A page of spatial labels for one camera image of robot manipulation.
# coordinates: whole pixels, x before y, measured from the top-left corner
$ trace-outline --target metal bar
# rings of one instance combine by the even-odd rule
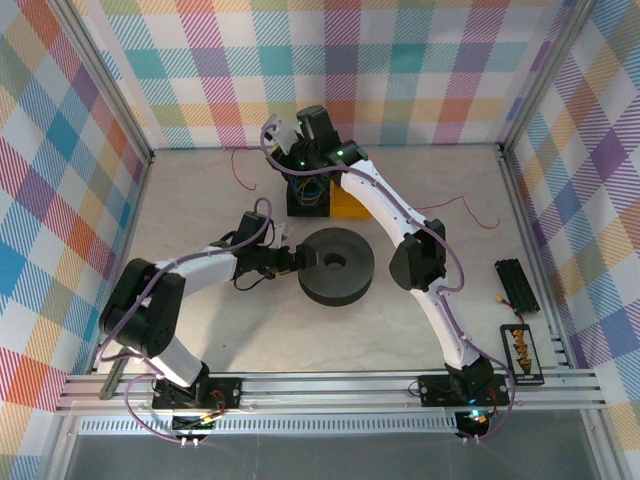
[[[593,10],[596,3],[597,0],[576,0],[569,11],[558,38],[549,49],[545,57],[544,65],[540,69],[529,94],[516,114],[511,129],[507,133],[504,141],[504,146],[507,151],[515,147],[518,139],[529,125],[529,122],[531,122],[549,85],[551,85],[558,74],[558,71],[562,67],[573,43],[582,31],[582,27],[588,20],[591,10]]]
[[[169,431],[171,416],[142,414],[145,423],[154,428]],[[345,435],[363,433],[455,433],[455,414],[445,412],[401,413],[396,415],[233,415],[216,421],[210,430],[198,430],[200,434],[229,435],[259,433],[270,435]],[[193,430],[177,430],[175,433],[194,433]],[[129,416],[84,416],[79,422],[78,435],[146,435]]]
[[[49,6],[54,12],[60,25],[75,47],[82,63],[91,74],[98,89],[113,110],[113,113],[123,127],[125,133],[132,140],[132,145],[141,158],[147,163],[153,158],[153,148],[138,124],[133,112],[129,108],[122,92],[107,67],[100,51],[96,47],[91,35],[87,31],[80,14],[70,0],[49,0]]]
[[[229,414],[324,414],[324,413],[417,413],[464,411],[461,408],[423,408],[408,391],[409,385],[425,373],[434,372],[336,372],[336,373],[226,373],[212,376],[240,376],[242,398],[238,411]],[[547,383],[516,390],[517,409],[603,408],[604,397],[591,370],[546,369]],[[124,389],[132,379],[125,375],[115,387],[113,398],[100,401],[104,375],[70,377],[60,402],[59,413],[122,414]],[[148,408],[153,390],[150,382],[131,389],[130,402]],[[172,413],[169,410],[157,414]],[[199,412],[189,410],[190,415]]]
[[[624,452],[608,418],[608,412],[584,411],[582,419],[600,476],[608,480],[632,478]]]

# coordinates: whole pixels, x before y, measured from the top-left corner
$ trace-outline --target plaid wall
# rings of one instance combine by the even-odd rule
[[[159,148],[255,145],[270,113],[316,103],[364,144],[493,143],[567,11],[562,0],[76,4]]]
[[[640,478],[640,2],[601,0],[516,148],[580,366]]]
[[[143,163],[45,0],[0,13],[0,479],[35,475],[109,293]]]

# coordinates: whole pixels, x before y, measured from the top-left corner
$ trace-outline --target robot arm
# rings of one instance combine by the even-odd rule
[[[413,210],[405,203],[404,200],[402,200],[402,198],[400,198],[399,195],[395,193],[395,191],[378,173],[373,162],[370,160],[359,160],[351,165],[351,168],[368,174],[370,177],[375,178],[378,184],[386,187],[388,191],[395,195],[396,200],[404,206],[405,210],[412,213],[414,220],[423,224],[425,222],[427,222],[427,224],[429,223],[424,216]],[[370,182],[363,180],[354,173],[347,172],[342,174],[340,178],[340,186],[347,193],[353,195],[367,210],[369,210],[373,218],[375,218],[387,232],[396,249],[402,249],[401,245],[405,242],[407,237],[411,237],[412,235],[420,232],[418,227],[407,222],[405,217],[398,211],[397,207],[382,195],[377,185],[372,185]],[[394,278],[401,275],[404,276],[405,278],[396,278],[396,281],[400,281],[402,283],[402,288],[409,290],[407,287],[410,286],[410,279],[406,278],[406,274],[408,272],[402,273],[400,271],[396,271],[394,273],[393,265],[394,261],[392,260],[392,266],[390,267],[392,269],[392,275]],[[440,345],[442,346],[445,362],[447,365],[455,369],[462,370],[465,366],[469,366],[475,362],[479,355],[475,350],[469,348],[466,342],[463,342],[458,338],[451,322],[448,320],[446,312],[444,311],[442,299],[439,298],[440,295],[436,293],[439,286],[447,284],[448,280],[446,278],[438,278],[429,285],[428,290],[423,291],[420,288],[410,288],[410,292],[416,300],[418,300],[418,303],[420,303],[420,306],[425,311],[429,322],[431,322],[431,326],[433,327],[436,336],[440,341]],[[454,315],[458,313],[457,305],[453,299],[449,300],[449,307],[454,310],[452,312]],[[466,331],[466,325],[464,325],[460,320],[458,321],[458,324]]]
[[[245,247],[227,251],[229,247],[257,234],[266,221],[268,219],[264,215],[246,212],[237,231],[225,235],[222,240],[192,255],[195,258],[184,263],[175,260],[155,264],[143,259],[130,261],[102,312],[100,329],[106,334],[114,331],[138,297],[143,295],[151,278],[175,264],[160,277],[114,339],[145,358],[171,384],[184,389],[185,395],[192,397],[194,404],[198,404],[200,393],[194,389],[194,385],[198,378],[207,376],[209,372],[207,366],[175,336],[183,298],[210,285],[236,280],[254,270],[271,279],[282,272],[316,265],[315,251],[309,246],[298,245],[295,253],[290,253],[289,247],[270,248],[261,245],[265,235]]]
[[[428,221],[412,210],[385,182],[355,142],[340,142],[324,108],[304,109],[298,113],[298,121],[302,133],[277,117],[268,121],[270,127],[275,126],[271,132],[263,128],[265,138],[276,144],[274,155],[277,159],[268,155],[274,168],[289,176],[305,175],[305,170],[307,175],[325,171],[371,212],[396,247],[389,265],[392,277],[418,300],[438,337],[452,391],[465,403],[473,403],[476,398],[486,395],[486,385],[495,377],[493,367],[470,346],[470,338],[462,333],[466,327],[459,320],[453,299],[443,302],[441,292],[448,283],[445,249],[421,228],[424,225],[444,239],[444,225],[439,220]],[[238,231],[232,232],[230,245],[239,246],[261,229],[264,231],[265,221],[269,219],[255,212],[245,213]],[[115,336],[118,343],[149,359],[170,382],[171,388],[175,388],[172,395],[179,395],[187,406],[206,403],[208,391],[201,385],[209,378],[209,370],[175,338],[182,298],[208,285],[235,280],[248,271],[257,270],[267,278],[273,278],[278,272],[317,264],[316,253],[309,247],[299,245],[295,254],[291,254],[288,247],[275,249],[260,245],[264,235],[233,252],[210,254],[228,246],[225,237],[224,241],[205,249],[206,253],[199,258],[164,273],[151,295]],[[129,315],[149,280],[171,263],[131,261],[100,317],[101,330],[107,334],[116,330],[116,325]]]

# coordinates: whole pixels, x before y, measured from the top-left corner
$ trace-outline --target gray floor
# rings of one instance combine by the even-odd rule
[[[476,341],[504,358],[499,326],[514,323],[511,311],[496,302],[501,291],[493,264],[519,258],[524,247],[503,179],[490,146],[367,148],[380,173],[411,205],[420,207],[466,195],[486,224],[483,230],[462,202],[426,211],[440,218],[447,238],[465,268],[467,286],[456,295]],[[260,152],[240,151],[236,168],[255,192],[234,180],[230,152],[221,150],[160,152],[131,247],[130,257],[175,258],[199,251],[229,230],[259,196],[274,204],[276,222],[284,221],[285,183]],[[371,244],[376,270],[369,292],[357,303],[329,308],[300,290],[295,275],[263,282],[242,293],[216,285],[186,299],[177,335],[212,371],[386,370],[441,368],[439,343],[417,302],[395,285],[388,272],[391,242],[372,219],[290,219],[291,243],[327,226],[350,228]],[[452,280],[458,274],[448,262]],[[241,279],[242,284],[250,278]],[[555,366],[544,316],[528,317],[543,366]],[[144,371],[132,364],[129,372]],[[100,366],[108,371],[109,365]]]

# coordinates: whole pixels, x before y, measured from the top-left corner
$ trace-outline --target black plastic bracket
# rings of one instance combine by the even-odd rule
[[[445,238],[444,225],[437,218],[426,221],[425,225]],[[389,263],[389,272],[400,288],[407,291],[419,288],[426,292],[429,285],[445,276],[445,262],[444,247],[427,232],[419,230],[405,235]]]
[[[127,264],[100,316],[103,333],[108,334],[115,328],[156,273],[156,266],[141,258]],[[148,358],[162,353],[176,330],[184,285],[185,279],[178,274],[163,275],[151,292],[149,305],[138,308],[116,341]]]
[[[219,391],[224,398],[224,409],[237,410],[242,397],[242,379],[236,377],[202,377],[196,380],[192,389],[185,390],[167,380],[156,381],[151,404],[154,410],[202,410],[217,411]]]
[[[456,393],[450,377],[446,375],[421,375],[418,377],[418,390],[423,407],[473,408],[509,405],[504,377],[499,374],[492,375],[470,400],[465,400]]]

